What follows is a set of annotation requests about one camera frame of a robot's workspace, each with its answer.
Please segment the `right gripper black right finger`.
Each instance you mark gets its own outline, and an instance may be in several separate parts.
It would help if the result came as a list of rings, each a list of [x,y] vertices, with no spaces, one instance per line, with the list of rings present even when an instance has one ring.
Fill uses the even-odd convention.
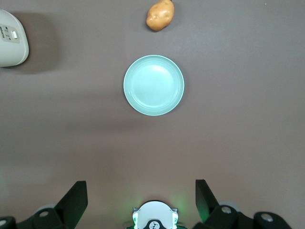
[[[219,204],[204,179],[195,182],[195,202],[201,222],[195,229],[290,229],[279,215],[260,211],[247,217],[227,204]]]

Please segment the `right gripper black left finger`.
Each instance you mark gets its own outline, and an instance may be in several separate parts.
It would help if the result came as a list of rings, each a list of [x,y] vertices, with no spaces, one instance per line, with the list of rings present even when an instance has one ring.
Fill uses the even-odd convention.
[[[17,223],[11,216],[0,218],[2,229],[74,229],[88,206],[86,181],[77,181],[52,208],[43,208]]]

